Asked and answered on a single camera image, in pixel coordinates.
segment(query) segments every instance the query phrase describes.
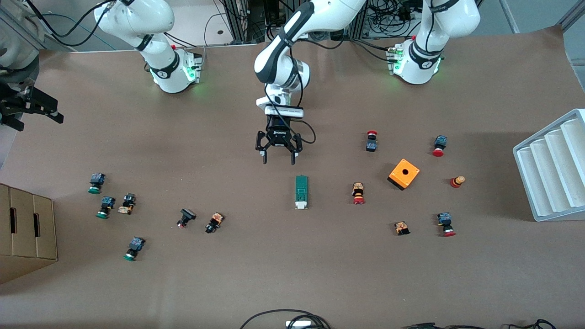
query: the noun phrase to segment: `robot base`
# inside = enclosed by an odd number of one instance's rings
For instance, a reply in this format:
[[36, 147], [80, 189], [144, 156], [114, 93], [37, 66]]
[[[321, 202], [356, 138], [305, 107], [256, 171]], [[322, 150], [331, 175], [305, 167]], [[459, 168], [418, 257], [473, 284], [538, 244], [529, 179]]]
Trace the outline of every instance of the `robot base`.
[[404, 43], [395, 45], [395, 52], [386, 52], [386, 59], [388, 62], [388, 69], [390, 75], [397, 75], [404, 81], [410, 84], [424, 84], [427, 83], [435, 73], [439, 70], [439, 58], [435, 64], [426, 69], [421, 69], [409, 54], [408, 48], [413, 40], [406, 40]]
[[203, 63], [203, 57], [199, 54], [186, 52], [183, 49], [175, 49], [175, 52], [179, 55], [179, 65], [169, 77], [161, 78], [150, 70], [154, 82], [170, 94], [182, 92], [191, 84], [199, 83]]

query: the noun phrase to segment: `robotic arm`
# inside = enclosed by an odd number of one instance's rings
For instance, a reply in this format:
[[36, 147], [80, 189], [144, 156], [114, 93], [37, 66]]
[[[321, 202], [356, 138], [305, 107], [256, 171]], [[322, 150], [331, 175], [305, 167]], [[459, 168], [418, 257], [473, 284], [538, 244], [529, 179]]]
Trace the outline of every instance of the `robotic arm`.
[[[286, 52], [304, 34], [314, 31], [337, 31], [345, 28], [357, 15], [366, 0], [312, 0], [294, 12], [278, 35], [256, 57], [254, 71], [266, 84], [266, 96], [256, 105], [268, 116], [266, 133], [258, 131], [256, 150], [264, 157], [270, 146], [285, 147], [291, 152], [291, 164], [302, 151], [300, 134], [291, 134], [291, 118], [302, 118], [303, 109], [290, 106], [291, 95], [301, 91], [311, 81], [309, 65], [292, 59]], [[266, 137], [268, 143], [261, 145]]]
[[386, 53], [390, 74], [411, 84], [427, 83], [438, 70], [447, 41], [471, 34], [480, 15], [474, 0], [424, 0], [421, 22], [416, 39]]
[[[272, 95], [288, 94], [282, 100], [272, 99], [275, 104], [289, 105], [290, 94], [300, 91], [310, 81], [310, 69], [306, 63], [286, 54], [300, 36], [315, 31], [337, 31], [345, 28], [357, 15], [366, 0], [312, 0], [298, 7], [278, 35], [264, 49], [254, 63], [256, 77], [269, 85]], [[265, 97], [257, 102], [264, 108], [270, 101]]]
[[[291, 163], [302, 151], [302, 139], [293, 135], [290, 121], [302, 118], [303, 109], [290, 106], [291, 94], [311, 81], [306, 63], [286, 56], [286, 51], [304, 34], [314, 31], [337, 31], [345, 28], [366, 0], [312, 0], [299, 6], [278, 35], [254, 63], [256, 77], [266, 84], [266, 96], [256, 105], [268, 116], [266, 133], [259, 131], [256, 150], [264, 157], [270, 146], [286, 147]], [[479, 24], [474, 0], [424, 0], [419, 35], [390, 48], [387, 53], [391, 74], [411, 84], [423, 84], [436, 72], [443, 48], [450, 37], [469, 35]], [[261, 145], [266, 137], [268, 143]]]
[[[5, 1], [2, 6], [28, 31], [39, 39], [43, 37], [36, 25], [25, 20], [32, 13], [22, 4]], [[42, 114], [63, 123], [57, 100], [35, 87], [38, 75], [39, 51], [6, 22], [0, 21], [0, 126], [23, 131], [25, 124], [20, 121], [23, 113]]]
[[140, 52], [162, 90], [177, 93], [199, 82], [202, 56], [173, 49], [163, 34], [175, 22], [164, 0], [116, 0], [94, 10], [94, 16], [104, 32]]

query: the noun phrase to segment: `table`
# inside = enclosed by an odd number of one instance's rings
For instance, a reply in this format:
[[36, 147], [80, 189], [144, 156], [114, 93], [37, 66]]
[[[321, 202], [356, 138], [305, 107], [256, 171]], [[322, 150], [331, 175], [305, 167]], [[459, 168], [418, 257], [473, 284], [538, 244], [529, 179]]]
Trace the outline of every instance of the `table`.
[[[270, 149], [267, 165], [253, 149], [266, 120], [252, 70], [263, 46], [208, 49], [202, 83], [176, 95], [136, 52], [46, 53], [38, 87], [65, 123], [26, 116], [0, 181], [54, 199], [60, 259], [0, 286], [1, 325], [239, 328], [285, 307], [338, 329], [585, 325], [585, 222], [534, 222], [512, 156], [584, 104], [560, 29], [452, 40], [419, 86], [350, 43], [295, 45], [311, 65], [302, 104], [317, 132], [295, 166], [284, 149]], [[364, 150], [372, 129], [375, 153]], [[442, 158], [430, 154], [438, 134], [449, 138]], [[421, 169], [405, 191], [386, 180], [402, 158]], [[101, 196], [116, 205], [136, 194], [132, 215], [94, 217], [92, 172], [107, 175]], [[294, 209], [298, 174], [309, 177], [309, 210]], [[453, 189], [458, 175], [467, 180]], [[355, 181], [365, 205], [352, 204]], [[185, 230], [182, 208], [198, 216]], [[206, 234], [215, 211], [225, 223]], [[455, 237], [441, 236], [443, 211]], [[396, 236], [397, 221], [412, 233]], [[134, 236], [147, 242], [130, 263]]]

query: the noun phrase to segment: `cardboard box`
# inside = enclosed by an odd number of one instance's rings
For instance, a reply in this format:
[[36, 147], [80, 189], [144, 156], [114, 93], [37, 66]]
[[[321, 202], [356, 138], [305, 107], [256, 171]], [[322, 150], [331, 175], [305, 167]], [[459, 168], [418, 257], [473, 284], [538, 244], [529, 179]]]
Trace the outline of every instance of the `cardboard box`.
[[0, 184], [0, 284], [55, 262], [53, 201]]

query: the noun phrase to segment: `orange push button box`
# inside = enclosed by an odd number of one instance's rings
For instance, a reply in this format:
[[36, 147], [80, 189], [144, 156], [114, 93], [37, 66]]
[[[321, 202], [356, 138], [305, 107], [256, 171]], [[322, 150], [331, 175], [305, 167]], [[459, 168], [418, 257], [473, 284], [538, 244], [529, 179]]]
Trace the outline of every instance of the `orange push button box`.
[[416, 177], [419, 172], [420, 170], [412, 163], [402, 159], [398, 165], [396, 165], [396, 168], [394, 168], [394, 170], [388, 175], [388, 181], [396, 185], [400, 190], [404, 190], [412, 184], [414, 177]]

